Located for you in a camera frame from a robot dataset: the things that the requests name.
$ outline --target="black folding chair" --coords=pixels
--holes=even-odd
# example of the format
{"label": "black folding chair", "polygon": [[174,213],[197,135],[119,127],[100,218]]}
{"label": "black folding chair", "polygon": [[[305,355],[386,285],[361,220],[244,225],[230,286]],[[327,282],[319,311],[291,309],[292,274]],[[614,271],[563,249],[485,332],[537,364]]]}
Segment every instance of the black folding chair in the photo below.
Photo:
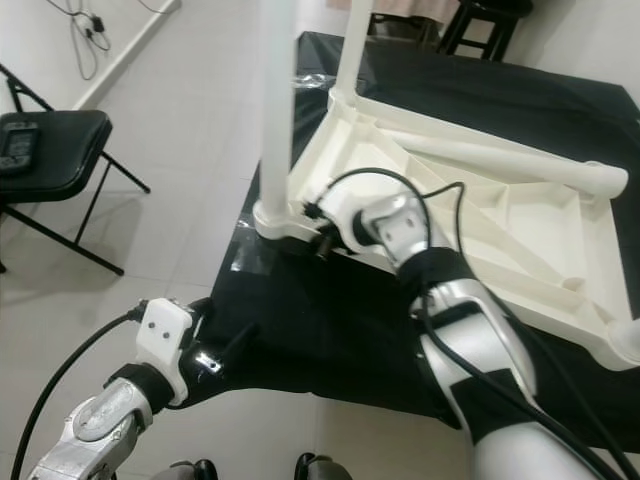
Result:
{"label": "black folding chair", "polygon": [[[123,275],[122,268],[80,246],[82,234],[111,167],[119,170],[145,193],[151,192],[148,186],[103,150],[112,130],[109,117],[97,110],[55,111],[2,64],[0,73],[7,78],[16,109],[15,113],[0,117],[0,144],[5,126],[9,123],[35,122],[38,127],[30,168],[22,173],[0,178],[0,214],[7,214],[112,272]],[[44,111],[25,112],[20,95],[30,97]],[[79,194],[89,182],[100,157],[106,160],[107,165],[73,241],[13,207],[19,203],[57,202]],[[0,273],[5,271],[6,268],[0,262]]]}

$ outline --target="white plastic tray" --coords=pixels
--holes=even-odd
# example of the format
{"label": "white plastic tray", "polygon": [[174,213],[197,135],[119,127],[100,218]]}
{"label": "white plastic tray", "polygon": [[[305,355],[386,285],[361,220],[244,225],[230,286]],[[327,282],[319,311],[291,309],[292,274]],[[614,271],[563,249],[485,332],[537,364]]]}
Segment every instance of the white plastic tray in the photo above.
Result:
{"label": "white plastic tray", "polygon": [[[302,215],[337,175],[378,166],[401,173],[422,191],[467,184],[462,230],[476,274],[541,330],[584,346],[605,367],[640,365],[640,321],[631,318],[609,198],[624,188],[621,169],[574,162],[547,152],[419,115],[356,94],[373,0],[352,3],[329,111],[289,173],[295,0],[263,0],[266,33],[263,156],[258,233],[305,241],[317,225]],[[381,176],[345,180],[327,197],[349,222],[355,209],[400,191]],[[453,235],[454,194],[429,200]],[[358,260],[390,269],[380,247],[360,247],[342,232]]]}
{"label": "white plastic tray", "polygon": [[[308,238],[313,224],[301,215],[303,202],[314,200],[331,179],[348,170],[365,166],[393,170],[423,192],[464,181],[463,242],[479,278],[525,322],[585,346],[604,366],[625,369],[638,365],[609,341],[610,324],[631,322],[632,318],[608,199],[558,183],[503,178],[488,170],[471,172],[446,158],[409,153],[385,131],[409,129],[491,145],[507,154],[558,158],[389,105],[358,102],[363,108],[333,103],[292,170],[289,234]],[[327,201],[331,195],[341,196],[346,220],[355,209],[402,189],[392,179],[363,175],[345,180]],[[428,202],[452,244],[455,195],[450,192]],[[390,270],[378,247],[363,248],[348,237],[345,241],[362,253],[359,260]]]}

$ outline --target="white wall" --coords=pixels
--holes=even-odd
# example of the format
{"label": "white wall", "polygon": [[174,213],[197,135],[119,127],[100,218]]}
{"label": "white wall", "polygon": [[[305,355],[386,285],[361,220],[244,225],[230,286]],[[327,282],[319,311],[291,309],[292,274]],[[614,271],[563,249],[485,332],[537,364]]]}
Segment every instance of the white wall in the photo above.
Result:
{"label": "white wall", "polygon": [[620,84],[640,105],[640,1],[534,0],[505,61]]}
{"label": "white wall", "polygon": [[[64,0],[54,1],[65,5]],[[162,9],[167,0],[145,3]],[[45,0],[0,0],[0,62],[55,108],[73,108],[158,15],[135,0],[85,0],[84,5],[102,17],[112,44],[110,52],[98,51],[99,70],[92,81],[83,80],[78,72],[67,16]],[[2,85],[0,113],[12,110],[12,104],[6,101]]]}

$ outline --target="black tablecloth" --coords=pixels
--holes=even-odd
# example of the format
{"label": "black tablecloth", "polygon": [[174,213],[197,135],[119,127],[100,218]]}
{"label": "black tablecloth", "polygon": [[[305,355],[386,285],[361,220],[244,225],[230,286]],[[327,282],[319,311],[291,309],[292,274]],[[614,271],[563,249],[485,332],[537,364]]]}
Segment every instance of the black tablecloth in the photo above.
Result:
{"label": "black tablecloth", "polygon": [[[294,159],[326,113],[341,47],[340,37],[305,33],[299,40]],[[640,114],[622,87],[368,45],[359,92],[568,158],[626,168],[629,186],[613,209],[638,314]],[[215,321],[204,335],[224,343],[254,321],[263,332],[233,374],[222,384],[192,391],[188,402],[226,390],[268,388],[445,418],[448,410],[413,362],[407,303],[395,278],[340,256],[323,264],[267,245],[252,229],[257,195],[256,175],[213,290]],[[581,347],[539,334],[623,447],[640,452],[640,369],[610,372]],[[600,445],[566,388],[530,347],[540,403],[590,444]]]}

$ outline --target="black cable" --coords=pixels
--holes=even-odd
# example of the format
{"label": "black cable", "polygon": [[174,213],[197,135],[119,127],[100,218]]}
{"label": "black cable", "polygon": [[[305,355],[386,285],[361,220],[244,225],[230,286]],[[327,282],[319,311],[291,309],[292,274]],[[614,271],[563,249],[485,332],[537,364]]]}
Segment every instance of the black cable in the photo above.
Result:
{"label": "black cable", "polygon": [[422,210],[422,215],[424,216],[424,223],[427,227],[427,248],[431,247],[431,218],[429,217],[429,211],[427,210],[427,206],[422,201],[422,194],[418,191],[418,189],[409,181],[406,177],[400,175],[399,173],[394,172],[393,170],[387,170],[385,168],[377,168],[377,167],[365,167],[365,168],[356,168],[355,170],[350,170],[342,175],[338,176],[335,180],[333,180],[329,185],[327,185],[324,189],[324,192],[320,194],[320,196],[313,202],[312,205],[319,205],[322,199],[325,197],[329,191],[336,186],[339,182],[344,180],[345,178],[352,177],[354,175],[362,175],[365,173],[373,173],[376,175],[383,175],[386,177],[393,178],[398,182],[402,183],[405,187],[409,189],[411,193],[418,200],[418,204],[420,205],[420,209]]}
{"label": "black cable", "polygon": [[127,312],[125,315],[112,320],[107,323],[104,327],[99,329],[93,335],[91,335],[87,340],[85,340],[82,345],[80,345],[69,357],[64,361],[62,365],[56,370],[51,379],[47,382],[47,385],[44,387],[38,400],[36,401],[31,413],[29,414],[29,418],[27,419],[27,423],[22,431],[22,436],[20,437],[20,443],[18,444],[18,451],[16,452],[16,458],[13,462],[13,468],[11,470],[11,480],[20,480],[20,473],[22,470],[22,464],[24,463],[24,457],[27,453],[27,447],[29,446],[29,441],[31,440],[31,435],[36,426],[36,422],[38,421],[38,417],[42,412],[49,396],[56,388],[56,385],[60,382],[62,377],[67,370],[71,368],[71,366],[80,358],[80,356],[86,352],[91,346],[100,340],[103,336],[105,336],[108,332],[116,328],[118,325],[123,324],[127,320],[131,320],[133,318],[132,311]]}
{"label": "black cable", "polygon": [[511,391],[507,390],[503,385],[494,381],[491,377],[476,368],[473,364],[469,363],[462,356],[458,355],[454,350],[452,350],[444,341],[442,341],[433,329],[433,324],[431,323],[431,319],[429,318],[426,307],[428,305],[428,297],[428,286],[425,285],[424,291],[422,293],[423,308],[421,310],[421,319],[426,328],[427,335],[429,336],[433,344],[438,348],[438,350],[444,353],[472,377],[482,382],[486,387],[500,396],[511,406],[525,413],[527,416],[531,417],[532,420],[538,422],[540,425],[553,433],[562,442],[564,442],[565,445],[567,445],[567,447],[569,447],[587,467],[597,472],[603,479],[621,480],[620,476],[609,465],[607,465],[604,460],[596,455],[589,447],[584,445],[584,443],[582,443],[564,425],[557,422],[549,415],[538,410],[537,408],[534,408],[530,404],[523,402],[520,398],[515,397],[511,393]]}
{"label": "black cable", "polygon": [[[96,74],[98,73],[98,56],[96,55],[96,52],[93,50],[91,41],[89,40],[89,38],[87,38],[85,32],[82,31],[75,17],[71,17],[69,21],[69,27],[71,32],[71,43],[73,44],[73,50],[76,54],[76,64],[78,65],[78,71],[80,72],[80,76],[82,77],[83,80],[87,80],[87,81],[93,80],[93,78],[95,78]],[[80,48],[78,47],[78,39],[76,37],[76,32],[80,33],[80,35],[84,39],[87,45],[87,48],[91,53],[91,57],[93,58],[93,69],[91,70],[91,73],[88,75],[85,73],[84,67],[82,65],[82,55],[80,53]]]}
{"label": "black cable", "polygon": [[[458,199],[457,199],[457,203],[456,203],[456,212],[455,212],[455,216],[456,216],[456,219],[455,219],[456,240],[457,240],[457,243],[458,243],[458,250],[459,250],[460,254],[463,255],[463,257],[464,257],[464,250],[462,248],[462,243],[461,243],[461,228],[460,228],[460,223],[461,223],[461,219],[460,219],[460,217],[461,217],[461,204],[462,204],[462,197],[463,197],[464,192],[465,192],[464,183],[462,183],[462,182],[451,183],[451,184],[449,184],[449,185],[447,185],[447,186],[445,186],[443,188],[440,188],[440,189],[435,190],[433,192],[430,192],[430,193],[428,193],[426,195],[423,195],[423,198],[426,199],[426,198],[434,197],[436,195],[440,195],[440,194],[442,194],[442,193],[444,193],[444,192],[446,192],[448,190],[451,190],[452,188],[455,188],[455,187],[460,188],[460,194],[458,195]],[[530,338],[536,344],[536,346],[543,352],[543,354],[545,355],[547,361],[551,364],[553,369],[560,376],[561,380],[565,383],[565,385],[567,386],[567,388],[569,389],[569,391],[573,395],[574,399],[577,401],[578,405],[582,409],[584,415],[587,417],[587,420],[589,420],[589,422],[591,422],[592,426],[595,428],[596,433],[600,436],[601,440],[605,444],[606,449],[609,451],[609,453],[611,454],[613,459],[616,461],[616,463],[618,464],[620,469],[627,476],[627,478],[629,480],[640,480],[640,475],[635,470],[635,468],[633,467],[633,465],[631,464],[629,459],[626,457],[626,455],[624,454],[624,451],[622,450],[622,448],[618,445],[616,440],[611,436],[611,434],[608,432],[606,427],[602,424],[602,422],[600,421],[598,416],[595,414],[595,412],[593,411],[593,409],[591,408],[591,406],[589,405],[587,400],[580,393],[578,387],[575,385],[575,383],[573,382],[573,380],[571,379],[569,374],[562,367],[562,365],[558,362],[558,360],[553,355],[553,353],[549,350],[547,345],[545,345],[544,342],[527,325],[522,323],[518,319],[518,317],[513,313],[513,311],[495,293],[493,293],[488,288],[486,288],[486,290],[488,291],[489,295],[493,298],[493,300],[496,302],[496,304],[500,308],[502,308],[503,311],[507,314],[506,318],[509,321],[509,324],[512,326],[512,328],[518,330],[521,334],[524,334],[528,338]]]}
{"label": "black cable", "polygon": [[580,390],[576,386],[575,382],[571,379],[567,371],[564,369],[562,364],[558,362],[558,359],[553,355],[549,347],[536,335],[536,333],[529,328],[526,324],[521,322],[518,317],[513,313],[513,311],[506,305],[500,297],[498,297],[494,292],[492,292],[489,288],[485,287],[491,298],[494,302],[498,304],[498,306],[504,310],[507,314],[506,319],[514,330],[519,331],[520,334],[529,338],[533,343],[536,344],[546,360],[549,362],[551,367],[555,370],[556,374],[560,376],[562,382],[564,382],[565,386],[568,388],[571,395],[574,397],[578,406],[582,410],[582,413],[587,417],[587,420],[591,422],[592,427],[595,430],[595,433],[600,437],[602,442],[605,445],[607,451],[611,454],[613,459],[616,461],[620,469],[624,472],[624,474],[629,479],[640,480],[640,474],[636,471],[634,466],[631,464],[627,456],[624,454],[624,451],[618,444],[618,442],[613,438],[613,436],[609,433],[607,428],[603,425],[602,421],[598,417],[598,415],[594,412],[591,405],[587,399],[580,393]]}
{"label": "black cable", "polygon": [[175,12],[176,10],[178,10],[180,8],[180,3],[178,3],[173,10],[167,10],[167,11],[162,11],[162,10],[156,10],[155,8],[151,8],[149,5],[147,5],[146,3],[144,3],[142,0],[138,0],[138,3],[140,5],[142,5],[144,8],[146,8],[147,10],[149,10],[150,12],[153,13],[159,13],[161,15],[169,15],[173,12]]}
{"label": "black cable", "polygon": [[460,253],[462,258],[465,258],[464,248],[462,248],[462,233],[461,233],[462,228],[460,226],[460,220],[462,217],[462,200],[464,198],[464,194],[467,189],[466,185],[463,182],[453,182],[453,183],[450,183],[449,185],[439,188],[438,190],[434,190],[433,192],[425,193],[424,195],[422,195],[422,198],[426,200],[427,198],[436,197],[438,195],[443,194],[444,192],[453,190],[454,188],[460,189],[460,192],[458,193],[458,198],[456,199],[455,217],[454,217],[456,244],[458,246],[458,253]]}
{"label": "black cable", "polygon": [[45,2],[47,2],[48,4],[54,6],[55,8],[57,8],[60,12],[64,13],[65,15],[69,16],[69,17],[73,17],[74,15],[77,15],[78,12],[72,12],[71,8],[69,8],[69,2],[67,1],[67,8],[69,8],[69,10],[65,10],[64,8],[62,8],[60,5],[58,5],[56,2],[54,2],[53,0],[44,0]]}

